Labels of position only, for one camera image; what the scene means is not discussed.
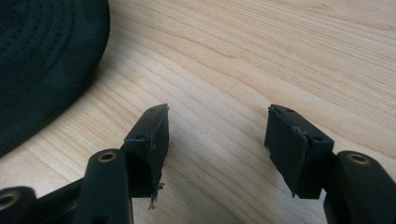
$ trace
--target screw hole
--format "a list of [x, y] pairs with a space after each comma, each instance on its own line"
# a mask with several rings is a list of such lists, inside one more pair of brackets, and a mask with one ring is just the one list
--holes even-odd
[[362, 164], [362, 165], [367, 165], [370, 163], [370, 161], [367, 158], [365, 158], [361, 155], [358, 155], [358, 154], [348, 154], [347, 157], [350, 160], [352, 160], [356, 163]]
[[16, 203], [20, 199], [21, 195], [17, 191], [11, 191], [7, 194], [0, 196], [0, 211], [4, 210], [14, 203]]
[[321, 142], [321, 141], [324, 140], [322, 137], [318, 137], [318, 136], [314, 136], [313, 139], [314, 139], [315, 141], [318, 141], [318, 142]]
[[106, 224], [107, 222], [108, 222], [107, 216], [99, 216], [93, 219], [92, 224]]
[[116, 159], [116, 157], [117, 154], [114, 152], [105, 152], [98, 157], [98, 160], [101, 162], [108, 162], [113, 161], [114, 159]]

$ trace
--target dark green fabric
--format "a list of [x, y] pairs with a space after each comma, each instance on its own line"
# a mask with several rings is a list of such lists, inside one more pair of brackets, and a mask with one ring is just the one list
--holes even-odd
[[107, 0], [0, 0], [0, 157], [76, 99], [108, 33]]

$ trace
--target hat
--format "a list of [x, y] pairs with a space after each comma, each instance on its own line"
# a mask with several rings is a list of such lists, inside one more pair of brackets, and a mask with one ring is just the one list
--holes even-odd
[[0, 1], [0, 157], [71, 105], [108, 34], [107, 0]]

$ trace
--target wooden table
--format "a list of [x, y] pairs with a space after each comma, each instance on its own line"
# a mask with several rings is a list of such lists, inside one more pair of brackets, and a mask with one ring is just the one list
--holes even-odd
[[293, 199], [263, 145], [270, 104], [295, 109], [396, 179], [395, 1], [110, 1], [97, 79], [0, 160], [0, 189], [38, 196], [120, 147], [149, 107], [170, 106], [165, 188], [135, 223], [325, 223]]

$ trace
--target light wood tabletop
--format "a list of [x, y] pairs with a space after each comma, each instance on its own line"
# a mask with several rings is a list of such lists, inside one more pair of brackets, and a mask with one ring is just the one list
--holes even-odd
[[170, 146], [157, 207], [135, 223], [326, 223], [320, 200], [292, 198], [264, 147], [270, 104], [293, 108], [396, 179], [396, 2], [111, 0], [92, 86], [0, 159], [0, 189], [43, 196], [122, 145], [142, 113], [168, 103]]

